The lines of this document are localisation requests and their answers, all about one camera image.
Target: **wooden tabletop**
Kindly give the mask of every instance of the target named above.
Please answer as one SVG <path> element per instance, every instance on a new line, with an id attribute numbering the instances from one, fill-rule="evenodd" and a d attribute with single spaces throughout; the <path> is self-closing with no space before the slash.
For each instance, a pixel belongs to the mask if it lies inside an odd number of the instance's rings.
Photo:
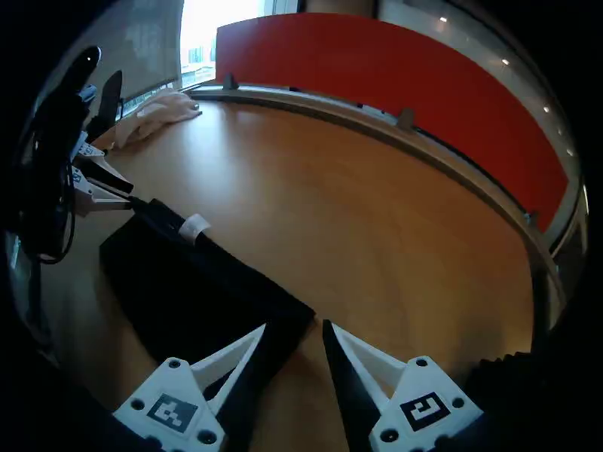
<path id="1" fill-rule="evenodd" d="M 458 183 L 317 119 L 200 109 L 108 162 L 137 197 L 200 213 L 209 237 L 316 310 L 262 399 L 252 450 L 347 450 L 321 319 L 403 361 L 428 355 L 458 382 L 482 358 L 529 349 L 522 241 Z M 99 269 L 100 243 L 131 215 L 78 218 L 70 255 L 43 270 L 57 354 L 110 410 L 155 368 Z"/>

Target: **towel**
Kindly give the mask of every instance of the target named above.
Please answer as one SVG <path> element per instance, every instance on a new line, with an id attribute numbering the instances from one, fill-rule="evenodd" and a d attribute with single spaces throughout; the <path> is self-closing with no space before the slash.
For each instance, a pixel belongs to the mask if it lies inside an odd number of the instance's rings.
<path id="1" fill-rule="evenodd" d="M 164 124 L 196 118 L 200 114 L 199 105 L 193 99 L 172 88 L 165 88 L 118 122 L 115 145 L 123 148 L 128 143 L 146 138 Z"/>

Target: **red panel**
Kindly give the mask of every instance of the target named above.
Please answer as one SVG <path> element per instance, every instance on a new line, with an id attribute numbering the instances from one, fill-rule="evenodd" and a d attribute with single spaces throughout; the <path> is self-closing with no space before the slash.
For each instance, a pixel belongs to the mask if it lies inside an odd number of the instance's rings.
<path id="1" fill-rule="evenodd" d="M 480 165 L 544 231 L 567 186 L 536 121 L 494 77 L 427 36 L 378 20 L 287 14 L 218 29 L 217 74 L 367 104 L 415 123 Z"/>

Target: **black cloth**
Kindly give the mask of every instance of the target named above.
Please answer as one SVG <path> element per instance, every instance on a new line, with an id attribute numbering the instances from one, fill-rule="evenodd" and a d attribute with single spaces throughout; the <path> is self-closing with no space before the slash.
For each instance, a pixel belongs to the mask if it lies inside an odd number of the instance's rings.
<path id="1" fill-rule="evenodd" d="M 260 393 L 298 346 L 314 311 L 204 234 L 194 246 L 186 243 L 178 234 L 184 219 L 160 201 L 133 202 L 136 214 L 101 245 L 100 259 L 158 363 L 177 357 L 192 364 L 267 325 L 217 415 L 228 450 L 246 450 Z"/>

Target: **window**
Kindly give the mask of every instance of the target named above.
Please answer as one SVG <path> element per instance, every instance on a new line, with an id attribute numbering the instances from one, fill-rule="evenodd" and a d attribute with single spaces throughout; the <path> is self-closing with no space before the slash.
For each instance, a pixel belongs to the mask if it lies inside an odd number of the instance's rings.
<path id="1" fill-rule="evenodd" d="M 185 0 L 180 31 L 182 88 L 216 78 L 220 26 L 272 14 L 276 0 Z"/>

